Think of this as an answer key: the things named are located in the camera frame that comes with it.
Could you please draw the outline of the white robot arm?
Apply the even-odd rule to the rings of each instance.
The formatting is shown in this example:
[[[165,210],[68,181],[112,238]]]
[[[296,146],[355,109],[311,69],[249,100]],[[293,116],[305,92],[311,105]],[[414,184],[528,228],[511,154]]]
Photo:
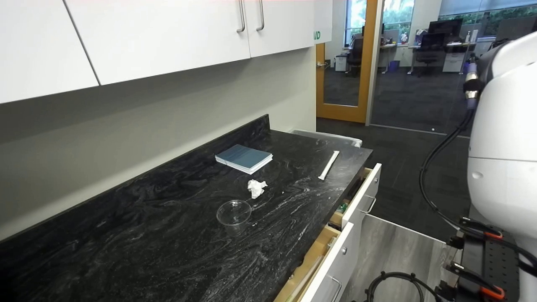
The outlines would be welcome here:
[[[537,33],[489,50],[464,90],[476,102],[467,183],[472,204],[537,253]]]

